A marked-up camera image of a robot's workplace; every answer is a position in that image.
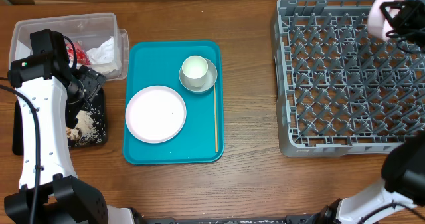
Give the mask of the red snack wrapper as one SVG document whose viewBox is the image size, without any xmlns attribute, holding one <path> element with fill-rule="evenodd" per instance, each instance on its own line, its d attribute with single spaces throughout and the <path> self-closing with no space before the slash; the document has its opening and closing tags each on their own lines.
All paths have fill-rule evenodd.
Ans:
<svg viewBox="0 0 425 224">
<path fill-rule="evenodd" d="M 76 48 L 76 56 L 74 56 L 73 46 Z M 84 50 L 84 48 L 82 46 L 82 42 L 76 41 L 76 42 L 74 42 L 73 46 L 70 43 L 66 44 L 68 56 L 69 56 L 69 59 L 70 59 L 70 65 L 73 65 L 74 57 L 76 57 L 77 66 L 81 66 L 81 65 L 89 66 L 89 65 L 91 65 L 91 62 L 88 58 L 88 55 L 86 54 L 86 51 Z"/>
</svg>

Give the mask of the white paper cup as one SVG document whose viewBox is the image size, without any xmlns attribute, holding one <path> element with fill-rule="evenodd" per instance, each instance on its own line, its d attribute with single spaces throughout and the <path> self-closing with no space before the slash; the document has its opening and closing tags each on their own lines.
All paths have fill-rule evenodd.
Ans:
<svg viewBox="0 0 425 224">
<path fill-rule="evenodd" d="M 186 58 L 181 67 L 184 80 L 195 88 L 205 83 L 208 69 L 208 63 L 201 56 Z"/>
</svg>

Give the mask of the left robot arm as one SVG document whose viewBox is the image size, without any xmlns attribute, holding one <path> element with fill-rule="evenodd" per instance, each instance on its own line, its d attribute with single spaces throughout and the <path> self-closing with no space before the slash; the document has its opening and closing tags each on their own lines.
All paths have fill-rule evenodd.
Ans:
<svg viewBox="0 0 425 224">
<path fill-rule="evenodd" d="M 7 73 L 21 111 L 23 169 L 19 191 L 4 198 L 14 223 L 143 223 L 133 208 L 106 204 L 102 193 L 78 179 L 70 158 L 67 128 L 91 107 L 106 77 L 71 62 L 62 33 L 30 34 L 32 55 L 15 60 Z"/>
</svg>

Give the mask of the grey shallow bowl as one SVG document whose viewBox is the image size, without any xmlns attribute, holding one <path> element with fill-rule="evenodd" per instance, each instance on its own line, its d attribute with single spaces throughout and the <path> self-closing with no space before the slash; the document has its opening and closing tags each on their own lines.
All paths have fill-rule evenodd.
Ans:
<svg viewBox="0 0 425 224">
<path fill-rule="evenodd" d="M 191 86 L 187 81 L 184 80 L 183 78 L 183 73 L 181 71 L 179 71 L 179 80 L 181 82 L 181 84 L 189 91 L 194 92 L 194 93 L 204 93 L 206 91 L 208 91 L 209 89 L 211 89 L 217 78 L 218 78 L 218 71 L 216 69 L 216 66 L 208 59 L 205 59 L 206 62 L 208 63 L 208 72 L 207 72 L 207 76 L 206 76 L 206 80 L 205 83 L 198 88 L 195 88 L 193 86 Z"/>
</svg>

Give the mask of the brown food scrap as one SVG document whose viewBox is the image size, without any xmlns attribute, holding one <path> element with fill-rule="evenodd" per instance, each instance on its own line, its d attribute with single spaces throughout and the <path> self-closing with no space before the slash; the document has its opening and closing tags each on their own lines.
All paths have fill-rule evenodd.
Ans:
<svg viewBox="0 0 425 224">
<path fill-rule="evenodd" d="M 66 128 L 66 134 L 67 138 L 73 141 L 78 141 L 82 137 L 82 131 L 79 127 Z"/>
</svg>

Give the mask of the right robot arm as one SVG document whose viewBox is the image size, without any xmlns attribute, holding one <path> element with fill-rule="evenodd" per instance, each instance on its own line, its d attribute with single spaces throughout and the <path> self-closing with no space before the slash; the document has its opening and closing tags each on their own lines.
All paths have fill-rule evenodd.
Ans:
<svg viewBox="0 0 425 224">
<path fill-rule="evenodd" d="M 410 41 L 424 52 L 424 2 L 419 0 L 375 0 L 367 29 L 384 41 Z M 424 206 L 424 133 L 407 139 L 387 156 L 381 178 L 360 193 L 337 199 L 306 223 L 378 223 L 403 209 L 420 219 L 416 207 Z"/>
</svg>

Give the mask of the grey dishwasher rack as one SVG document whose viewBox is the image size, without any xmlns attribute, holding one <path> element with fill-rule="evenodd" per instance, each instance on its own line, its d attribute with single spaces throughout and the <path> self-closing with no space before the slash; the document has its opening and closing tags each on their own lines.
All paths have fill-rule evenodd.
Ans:
<svg viewBox="0 0 425 224">
<path fill-rule="evenodd" d="M 424 55 L 367 32 L 375 0 L 278 0 L 278 137 L 288 157 L 387 154 L 424 130 Z"/>
</svg>

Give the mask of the large white plate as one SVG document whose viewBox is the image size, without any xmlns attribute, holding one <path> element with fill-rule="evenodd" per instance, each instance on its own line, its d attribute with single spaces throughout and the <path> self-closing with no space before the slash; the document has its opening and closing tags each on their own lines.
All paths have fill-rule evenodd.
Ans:
<svg viewBox="0 0 425 224">
<path fill-rule="evenodd" d="M 137 92 L 126 107 L 126 126 L 138 140 L 159 144 L 174 138 L 187 117 L 184 100 L 172 88 L 149 86 Z"/>
</svg>

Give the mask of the white napkin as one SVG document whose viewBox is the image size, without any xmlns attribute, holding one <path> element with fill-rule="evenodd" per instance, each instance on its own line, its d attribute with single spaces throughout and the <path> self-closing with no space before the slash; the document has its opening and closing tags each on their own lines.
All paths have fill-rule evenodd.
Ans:
<svg viewBox="0 0 425 224">
<path fill-rule="evenodd" d="M 105 76 L 112 72 L 119 71 L 118 63 L 115 61 L 115 38 L 110 37 L 98 48 L 91 48 L 86 51 L 90 61 L 90 66 L 96 72 Z"/>
</svg>

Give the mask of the small white plate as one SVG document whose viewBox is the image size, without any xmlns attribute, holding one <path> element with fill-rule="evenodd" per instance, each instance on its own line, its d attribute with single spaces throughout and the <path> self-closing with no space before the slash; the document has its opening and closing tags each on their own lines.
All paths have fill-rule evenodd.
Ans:
<svg viewBox="0 0 425 224">
<path fill-rule="evenodd" d="M 369 11 L 367 19 L 367 31 L 373 37 L 379 38 L 383 41 L 388 41 L 390 38 L 386 33 L 393 30 L 389 22 L 385 19 L 380 6 L 384 2 L 403 1 L 403 0 L 375 0 Z"/>
</svg>

